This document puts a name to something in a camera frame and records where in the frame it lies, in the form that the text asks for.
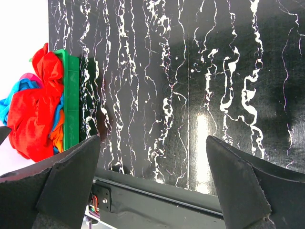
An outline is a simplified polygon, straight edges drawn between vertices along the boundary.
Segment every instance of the white background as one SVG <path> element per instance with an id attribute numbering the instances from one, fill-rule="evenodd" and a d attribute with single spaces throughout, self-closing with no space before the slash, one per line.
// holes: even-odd
<path id="1" fill-rule="evenodd" d="M 34 72 L 29 58 L 49 40 L 48 1 L 3 1 L 1 8 L 0 99 L 4 99 L 24 73 Z M 33 163 L 20 156 L 8 138 L 0 145 L 0 176 Z"/>

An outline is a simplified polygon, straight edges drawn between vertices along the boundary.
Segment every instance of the black bracket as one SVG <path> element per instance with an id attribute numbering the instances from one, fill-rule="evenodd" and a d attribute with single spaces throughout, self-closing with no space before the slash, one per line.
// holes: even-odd
<path id="1" fill-rule="evenodd" d="M 101 185 L 92 185 L 92 193 L 98 198 L 97 207 L 100 210 L 110 212 L 111 210 L 111 189 Z"/>

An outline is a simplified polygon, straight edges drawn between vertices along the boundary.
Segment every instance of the green plastic container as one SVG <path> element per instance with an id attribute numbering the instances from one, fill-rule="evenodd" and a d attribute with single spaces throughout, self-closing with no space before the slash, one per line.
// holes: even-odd
<path id="1" fill-rule="evenodd" d="M 60 49 L 54 51 L 63 65 L 63 96 L 65 122 L 63 124 L 63 149 L 67 150 L 80 142 L 79 131 L 79 88 L 80 88 L 80 60 L 68 55 Z"/>

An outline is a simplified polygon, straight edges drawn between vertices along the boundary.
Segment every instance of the pink cloth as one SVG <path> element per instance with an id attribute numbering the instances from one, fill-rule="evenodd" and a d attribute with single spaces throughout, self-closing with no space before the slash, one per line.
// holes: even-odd
<path id="1" fill-rule="evenodd" d="M 41 79 L 32 73 L 23 74 L 20 80 L 22 79 L 29 79 L 31 81 L 35 81 L 40 88 L 43 88 L 43 82 L 41 81 Z"/>

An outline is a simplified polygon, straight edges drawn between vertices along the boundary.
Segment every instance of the marble pattern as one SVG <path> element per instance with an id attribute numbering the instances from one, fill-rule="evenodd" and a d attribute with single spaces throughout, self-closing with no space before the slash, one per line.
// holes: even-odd
<path id="1" fill-rule="evenodd" d="M 81 60 L 81 139 L 101 136 L 99 167 L 215 195 L 214 135 L 305 172 L 304 3 L 49 0 L 49 31 Z"/>

